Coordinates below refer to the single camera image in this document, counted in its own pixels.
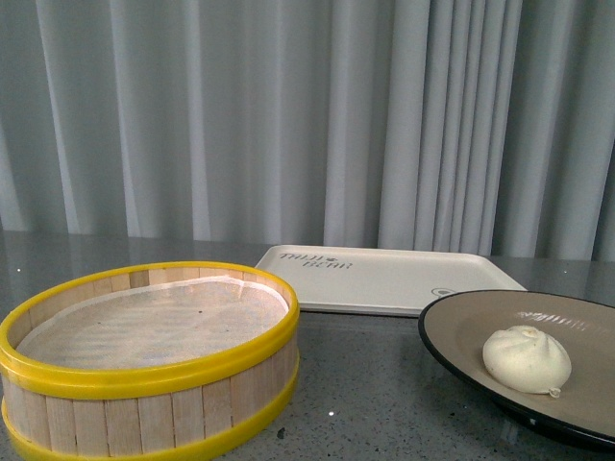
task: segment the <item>steamer basket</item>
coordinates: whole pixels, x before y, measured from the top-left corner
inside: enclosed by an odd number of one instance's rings
[[[87,370],[41,362],[17,351],[35,328],[61,320],[76,304],[218,276],[273,289],[285,303],[284,315],[254,339],[230,349],[156,366]],[[286,282],[235,264],[147,264],[51,288],[20,305],[0,326],[2,416],[12,444],[26,460],[218,456],[255,436],[289,402],[299,368],[298,319],[297,298]]]

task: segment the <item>white steamed bun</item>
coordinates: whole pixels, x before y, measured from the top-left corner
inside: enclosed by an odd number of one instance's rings
[[[531,394],[559,397],[572,372],[568,353],[551,335],[534,327],[499,330],[482,347],[487,371],[501,384]]]

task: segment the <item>gray speckled countertop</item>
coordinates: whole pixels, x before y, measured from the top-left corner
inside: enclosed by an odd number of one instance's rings
[[[0,311],[69,279],[165,260],[254,266],[266,245],[2,233]],[[491,257],[529,290],[615,304],[615,263]],[[605,460],[520,426],[431,357],[417,319],[303,312],[291,403],[228,460]],[[18,460],[4,425],[0,459]]]

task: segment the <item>gray curtain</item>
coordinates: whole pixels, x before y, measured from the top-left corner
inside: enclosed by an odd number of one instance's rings
[[[606,1],[3,0],[2,228],[615,260],[613,37]]]

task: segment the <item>white tray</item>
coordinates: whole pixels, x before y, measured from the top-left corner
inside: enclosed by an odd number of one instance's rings
[[[481,256],[281,245],[259,269],[287,281],[302,310],[418,316],[443,296],[474,290],[525,290]]]

